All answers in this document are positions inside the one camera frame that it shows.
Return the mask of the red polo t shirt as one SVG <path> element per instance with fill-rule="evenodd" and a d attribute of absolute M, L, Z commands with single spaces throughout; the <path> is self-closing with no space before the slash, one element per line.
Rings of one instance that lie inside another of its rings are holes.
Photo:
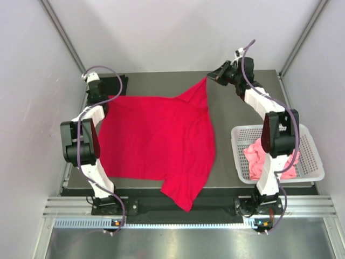
<path fill-rule="evenodd" d="M 161 181 L 161 192 L 188 212 L 215 161 L 207 80 L 172 97 L 120 96 L 99 132 L 109 177 Z"/>

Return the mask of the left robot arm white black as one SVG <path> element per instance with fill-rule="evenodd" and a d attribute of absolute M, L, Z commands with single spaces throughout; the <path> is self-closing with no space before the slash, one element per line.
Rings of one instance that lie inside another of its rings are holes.
<path fill-rule="evenodd" d="M 105 83 L 96 72 L 84 75 L 88 85 L 87 107 L 74 119 L 60 124 L 63 157 L 66 162 L 80 169 L 94 190 L 91 197 L 92 215 L 116 215 L 122 209 L 120 198 L 112 195 L 116 188 L 100 162 L 100 144 L 97 125 L 108 112 Z"/>

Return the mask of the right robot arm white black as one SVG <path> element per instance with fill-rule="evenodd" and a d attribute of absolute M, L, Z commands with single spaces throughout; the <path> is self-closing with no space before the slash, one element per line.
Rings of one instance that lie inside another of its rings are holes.
<path fill-rule="evenodd" d="M 299 149 L 299 114 L 282 102 L 272 98 L 254 79 L 254 60 L 246 56 L 248 48 L 239 48 L 234 60 L 225 61 L 207 77 L 217 84 L 231 84 L 241 100 L 251 106 L 263 119 L 261 146 L 265 161 L 261 177 L 254 187 L 250 201 L 241 202 L 238 212 L 249 210 L 250 214 L 265 213 L 279 206 L 280 178 L 290 156 L 296 157 Z"/>

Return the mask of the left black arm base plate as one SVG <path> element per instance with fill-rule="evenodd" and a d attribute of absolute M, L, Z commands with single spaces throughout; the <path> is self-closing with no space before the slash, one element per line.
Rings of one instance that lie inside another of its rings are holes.
<path fill-rule="evenodd" d="M 121 198 L 125 208 L 126 216 L 137 214 L 138 200 Z M 91 214 L 95 216 L 121 216 L 123 207 L 118 199 L 114 196 L 106 198 L 93 198 Z"/>

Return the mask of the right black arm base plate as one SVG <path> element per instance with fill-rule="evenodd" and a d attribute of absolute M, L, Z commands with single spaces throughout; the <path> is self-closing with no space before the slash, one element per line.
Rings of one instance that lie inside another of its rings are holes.
<path fill-rule="evenodd" d="M 259 204 L 251 197 L 243 196 L 234 199 L 234 205 L 236 214 L 244 217 L 250 217 L 253 215 L 279 215 L 282 213 L 283 205 L 280 199 L 276 202 Z"/>

